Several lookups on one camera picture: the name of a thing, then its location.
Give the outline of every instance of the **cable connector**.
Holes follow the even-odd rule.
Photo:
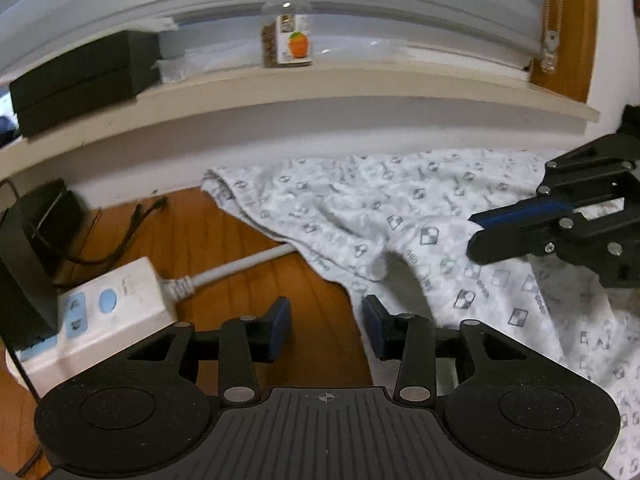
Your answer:
[[[196,293],[191,276],[185,276],[177,280],[164,280],[164,291],[174,303],[186,300]]]

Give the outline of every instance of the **clear plastic jar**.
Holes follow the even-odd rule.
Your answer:
[[[260,13],[265,67],[311,64],[312,12],[308,0],[265,0]]]

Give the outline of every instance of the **patterned fabric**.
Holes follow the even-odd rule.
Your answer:
[[[308,158],[217,168],[203,190],[344,286],[375,384],[392,387],[398,362],[372,355],[360,312],[366,294],[393,314],[413,312],[438,326],[482,320],[604,387],[623,425],[607,471],[626,479],[638,472],[640,458],[640,313],[630,307],[631,291],[610,298],[592,272],[554,256],[483,267],[465,256],[479,229],[466,219],[533,196],[544,162],[557,154],[443,150]],[[439,383],[452,382],[446,373],[438,369]]]

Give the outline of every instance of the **white wall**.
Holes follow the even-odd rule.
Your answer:
[[[407,153],[451,147],[572,148],[615,131],[640,100],[631,0],[599,0],[589,104],[597,124],[523,108],[446,100],[355,98],[264,105],[207,114],[117,136],[16,176],[22,190],[63,177],[91,206],[197,186],[214,166],[298,156]]]

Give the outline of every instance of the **orange fruit picture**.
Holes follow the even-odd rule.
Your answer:
[[[309,39],[302,32],[292,32],[289,36],[289,51],[296,59],[308,56]]]

